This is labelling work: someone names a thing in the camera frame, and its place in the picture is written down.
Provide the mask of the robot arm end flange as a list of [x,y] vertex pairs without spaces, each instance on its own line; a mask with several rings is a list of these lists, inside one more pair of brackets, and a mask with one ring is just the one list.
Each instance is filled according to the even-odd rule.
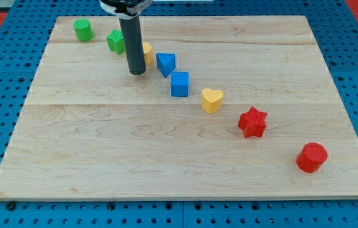
[[139,16],[152,3],[153,0],[99,0],[104,11],[123,20]]

